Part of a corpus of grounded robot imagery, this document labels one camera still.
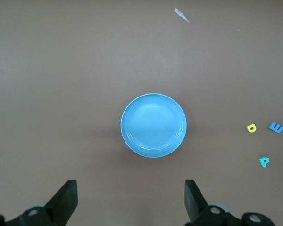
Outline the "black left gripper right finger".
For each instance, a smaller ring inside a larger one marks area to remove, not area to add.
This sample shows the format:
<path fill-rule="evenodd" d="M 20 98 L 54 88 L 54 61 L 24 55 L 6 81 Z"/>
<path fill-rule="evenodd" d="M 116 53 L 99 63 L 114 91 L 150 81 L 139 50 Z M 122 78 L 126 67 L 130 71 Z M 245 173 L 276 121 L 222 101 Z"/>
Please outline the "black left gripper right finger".
<path fill-rule="evenodd" d="M 246 212 L 241 219 L 221 207 L 209 205 L 194 180 L 185 181 L 184 204 L 190 221 L 187 226 L 273 226 L 265 215 Z"/>

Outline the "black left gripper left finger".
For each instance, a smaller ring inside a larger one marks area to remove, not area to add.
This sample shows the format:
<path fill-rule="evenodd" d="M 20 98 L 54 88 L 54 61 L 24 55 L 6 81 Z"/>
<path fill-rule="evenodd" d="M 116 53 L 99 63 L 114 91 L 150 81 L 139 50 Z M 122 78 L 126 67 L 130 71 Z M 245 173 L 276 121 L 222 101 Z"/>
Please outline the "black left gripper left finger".
<path fill-rule="evenodd" d="M 10 221 L 0 215 L 0 226 L 65 226 L 77 205 L 77 181 L 68 180 L 43 207 L 27 209 Z"/>

